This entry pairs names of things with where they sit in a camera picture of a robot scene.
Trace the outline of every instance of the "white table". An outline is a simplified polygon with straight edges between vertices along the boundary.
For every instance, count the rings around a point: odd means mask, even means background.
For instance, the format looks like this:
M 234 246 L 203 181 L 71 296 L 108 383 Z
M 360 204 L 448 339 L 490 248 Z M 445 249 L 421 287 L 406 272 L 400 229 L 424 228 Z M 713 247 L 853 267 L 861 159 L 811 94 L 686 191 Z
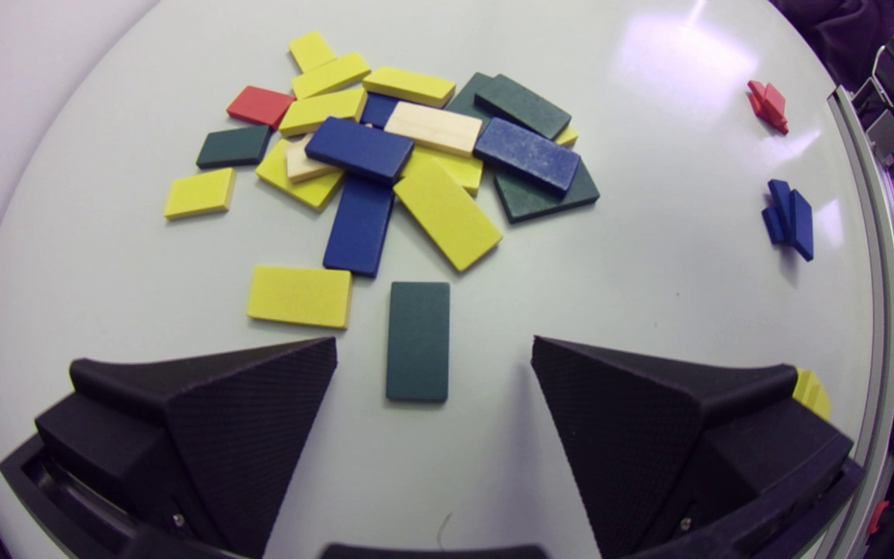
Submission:
M 833 83 L 764 2 L 162 2 L 54 121 L 0 230 L 0 460 L 71 390 L 88 356 L 147 361 L 336 334 L 338 365 L 267 556 L 327 542 L 436 549 L 542 544 L 598 550 L 539 392 L 533 334 L 725 366 L 815 369 L 834 425 L 857 439 L 872 368 L 865 219 L 827 106 Z M 253 266 L 318 268 L 321 215 L 242 169 L 226 215 L 168 224 L 171 181 L 244 85 L 287 89 L 287 42 L 319 29 L 373 68 L 459 86 L 505 73 L 574 117 L 602 192 L 593 209 L 508 226 L 483 182 L 500 247 L 464 275 L 404 208 L 379 276 L 355 279 L 346 332 L 251 321 Z M 749 78 L 788 99 L 792 132 L 752 114 Z M 815 210 L 816 259 L 772 248 L 767 180 Z M 452 283 L 450 397 L 383 396 L 394 280 Z M 0 530 L 16 557 L 60 556 L 0 475 Z

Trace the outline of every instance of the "red block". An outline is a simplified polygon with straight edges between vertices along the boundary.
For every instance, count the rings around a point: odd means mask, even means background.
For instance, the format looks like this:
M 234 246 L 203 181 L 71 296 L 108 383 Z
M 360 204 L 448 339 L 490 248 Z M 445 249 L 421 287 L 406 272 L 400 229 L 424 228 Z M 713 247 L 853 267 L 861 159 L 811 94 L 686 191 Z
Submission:
M 295 98 L 291 95 L 248 85 L 230 103 L 227 113 L 233 118 L 246 120 L 248 123 L 267 124 L 273 130 L 278 130 L 278 123 L 281 123 L 281 117 L 285 116 L 285 111 L 293 100 Z

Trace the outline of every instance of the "yellow object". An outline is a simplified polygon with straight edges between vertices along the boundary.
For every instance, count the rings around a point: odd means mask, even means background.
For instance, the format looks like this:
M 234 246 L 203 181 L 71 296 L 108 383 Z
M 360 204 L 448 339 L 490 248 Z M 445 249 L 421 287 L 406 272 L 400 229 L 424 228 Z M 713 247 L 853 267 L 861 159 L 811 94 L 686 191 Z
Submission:
M 822 417 L 823 420 L 829 421 L 830 412 L 833 411 L 833 402 L 830 402 L 830 396 L 827 395 L 826 388 L 823 388 L 823 382 L 820 382 L 820 378 L 813 371 L 797 370 L 799 381 L 795 383 L 792 398 L 802 406 L 813 410 L 813 413 Z
M 348 270 L 255 266 L 248 298 L 251 318 L 345 328 L 350 308 Z
M 557 134 L 557 138 L 554 138 L 554 143 L 563 145 L 565 148 L 571 148 L 576 141 L 578 141 L 578 130 L 572 128 L 571 124 L 564 127 L 564 130 L 561 130 L 561 134 Z
M 312 31 L 289 41 L 288 50 L 291 50 L 295 64 L 299 65 L 301 71 L 313 70 L 337 59 L 337 54 L 333 53 L 319 31 Z
M 289 145 L 288 141 L 278 141 L 264 156 L 258 168 L 255 169 L 255 173 L 258 173 L 258 177 L 262 180 L 273 184 L 278 190 L 317 212 L 322 212 L 340 188 L 340 179 L 343 178 L 344 173 L 338 171 L 293 184 L 288 180 L 287 162 L 285 161 L 285 152 Z
M 458 272 L 503 238 L 471 196 L 435 161 L 420 165 L 393 190 Z
M 292 78 L 295 99 L 311 98 L 321 93 L 336 92 L 345 86 L 360 82 L 372 69 L 361 53 L 344 54 L 337 60 L 328 61 L 319 68 Z
M 228 168 L 174 181 L 164 205 L 164 217 L 176 220 L 226 212 L 234 195 L 234 178 L 237 173 Z
M 287 166 L 288 180 L 302 182 L 340 170 L 322 161 L 309 159 L 309 156 L 306 155 L 306 144 L 311 139 L 313 139 L 313 134 L 306 134 L 305 138 L 289 145 L 285 149 L 285 165 Z
M 483 162 L 474 157 L 452 155 L 452 153 L 423 148 L 418 145 L 412 148 L 412 155 L 409 156 L 405 168 L 402 169 L 402 176 L 409 176 L 431 160 L 439 163 L 447 171 L 447 174 L 450 174 L 461 187 L 468 191 L 468 194 L 471 194 L 472 198 L 478 196 L 478 187 L 482 184 Z
M 454 95 L 454 82 L 434 78 L 432 75 L 416 74 L 415 71 L 382 66 L 365 78 L 365 89 L 442 109 L 451 95 Z
M 345 92 L 328 93 L 315 98 L 298 99 L 288 107 L 284 118 L 278 124 L 278 131 L 284 137 L 294 137 L 315 131 L 328 116 L 361 120 L 365 111 L 368 92 L 361 88 Z

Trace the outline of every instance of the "rectangular block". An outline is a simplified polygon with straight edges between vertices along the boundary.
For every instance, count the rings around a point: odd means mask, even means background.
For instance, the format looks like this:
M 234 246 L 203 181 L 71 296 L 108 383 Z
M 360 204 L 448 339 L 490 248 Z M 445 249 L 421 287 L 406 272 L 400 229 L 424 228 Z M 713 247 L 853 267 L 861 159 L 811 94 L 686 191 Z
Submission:
M 482 109 L 481 106 L 475 105 L 475 92 L 478 92 L 478 89 L 481 89 L 482 86 L 490 81 L 492 81 L 492 77 L 476 71 L 475 75 L 472 75 L 471 79 L 464 85 L 464 88 L 461 88 L 461 91 L 454 95 L 454 99 L 447 103 L 445 109 L 450 110 L 451 113 L 474 116 L 481 120 L 482 127 L 485 127 L 489 120 L 492 120 L 492 113 Z
M 327 118 L 306 144 L 312 159 L 387 185 L 398 180 L 411 152 L 409 138 L 340 118 Z
M 478 89 L 475 103 L 551 139 L 571 121 L 571 115 L 554 103 L 502 74 Z
M 564 127 L 564 130 L 561 130 L 561 134 L 557 134 L 557 138 L 554 138 L 554 143 L 563 145 L 565 148 L 571 148 L 576 141 L 578 141 L 578 130 L 572 128 L 571 124 Z
M 386 397 L 445 402 L 450 357 L 450 283 L 391 284 Z
M 764 218 L 764 227 L 768 230 L 768 238 L 771 244 L 779 245 L 785 243 L 785 231 L 781 229 L 781 219 L 778 217 L 778 209 L 774 206 L 767 206 L 761 211 L 761 217 Z
M 361 115 L 361 124 L 372 124 L 375 128 L 384 128 L 391 111 L 398 105 L 398 99 L 380 93 L 368 93 L 365 113 Z
M 384 130 L 412 138 L 427 148 L 469 157 L 482 130 L 482 121 L 449 110 L 401 102 L 388 117 Z
M 475 143 L 475 155 L 556 196 L 571 187 L 581 157 L 542 135 L 494 117 Z
M 592 174 L 585 168 L 585 163 L 578 164 L 574 180 L 571 181 L 571 187 L 564 198 L 558 198 L 510 173 L 496 174 L 494 181 L 510 223 L 524 222 L 587 206 L 599 199 L 599 190 L 595 187 Z
M 377 276 L 394 201 L 387 185 L 355 175 L 345 178 L 323 266 Z
M 792 237 L 792 192 L 788 183 L 784 180 L 771 179 L 768 181 L 768 190 L 771 192 L 771 201 L 778 212 L 779 223 L 783 231 L 782 237 L 788 240 Z
M 313 134 L 306 134 L 305 138 L 289 144 L 288 148 L 285 148 L 285 169 L 288 173 L 288 180 L 293 183 L 329 175 L 340 170 L 322 161 L 309 159 L 306 155 L 306 144 L 311 139 L 313 139 Z
M 164 205 L 164 217 L 176 220 L 226 212 L 233 199 L 235 179 L 237 173 L 228 168 L 174 181 Z
M 258 177 L 278 190 L 317 212 L 322 212 L 330 203 L 333 195 L 340 189 L 344 173 L 337 171 L 298 184 L 293 183 L 288 180 L 287 162 L 285 161 L 285 152 L 289 145 L 288 141 L 278 141 L 264 156 L 262 163 L 255 169 L 255 173 L 258 173 Z
M 218 169 L 238 165 L 256 165 L 264 157 L 271 139 L 271 127 L 242 127 L 210 132 L 199 150 L 199 169 Z
M 361 120 L 367 95 L 368 92 L 363 89 L 354 88 L 345 92 L 317 95 L 315 98 L 298 99 L 288 107 L 288 113 L 285 113 L 278 124 L 278 131 L 284 137 L 294 137 L 316 130 L 330 116 Z
M 326 39 L 323 39 L 319 31 L 311 31 L 289 41 L 288 50 L 301 71 L 313 70 L 328 61 L 337 60 L 337 54 L 330 49 L 330 45 L 327 45 Z
M 296 75 L 292 78 L 292 92 L 295 92 L 295 99 L 336 92 L 337 89 L 360 82 L 371 70 L 361 53 L 344 54 L 319 68 Z
M 788 243 L 806 262 L 813 260 L 813 207 L 802 198 L 798 190 L 792 190 L 792 234 Z
M 452 153 L 423 148 L 418 145 L 412 149 L 412 155 L 405 163 L 405 169 L 402 169 L 402 176 L 408 177 L 409 173 L 430 161 L 439 163 L 451 178 L 467 190 L 468 194 L 471 194 L 472 198 L 478 196 L 478 187 L 482 184 L 482 171 L 485 163 L 475 157 L 452 155 Z
M 351 273 L 345 269 L 255 266 L 248 316 L 296 325 L 347 327 Z
M 458 272 L 503 238 L 471 196 L 435 162 L 398 181 L 394 191 Z
M 382 93 L 440 109 L 447 105 L 450 96 L 454 95 L 455 85 L 450 79 L 434 78 L 433 75 L 416 74 L 415 71 L 382 66 L 365 78 L 363 86 L 369 92 Z

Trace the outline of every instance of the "blue block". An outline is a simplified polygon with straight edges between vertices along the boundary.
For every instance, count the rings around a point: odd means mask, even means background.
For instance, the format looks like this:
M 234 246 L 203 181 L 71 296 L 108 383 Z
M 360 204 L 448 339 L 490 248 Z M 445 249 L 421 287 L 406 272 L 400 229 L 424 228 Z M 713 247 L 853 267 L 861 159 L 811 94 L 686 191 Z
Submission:
M 361 124 L 372 124 L 375 128 L 384 128 L 391 111 L 395 110 L 399 99 L 390 98 L 380 93 L 368 93 L 368 103 L 365 112 L 361 115 Z
M 781 229 L 778 209 L 774 208 L 774 206 L 767 206 L 761 212 L 761 216 L 764 217 L 764 226 L 768 228 L 768 237 L 771 237 L 771 244 L 785 243 L 785 231 Z
M 387 185 L 357 175 L 345 177 L 323 266 L 375 277 L 394 201 L 395 194 Z
M 778 212 L 781 230 L 785 233 L 785 238 L 792 237 L 792 203 L 790 201 L 790 190 L 788 183 L 784 180 L 771 179 L 768 181 L 768 190 L 771 191 L 774 209 Z
M 412 155 L 412 140 L 331 116 L 306 144 L 306 155 L 393 185 Z
M 493 117 L 475 142 L 475 155 L 563 198 L 581 156 L 536 132 Z
M 792 234 L 788 236 L 788 243 L 810 262 L 813 259 L 813 206 L 798 190 L 792 190 L 791 205 Z

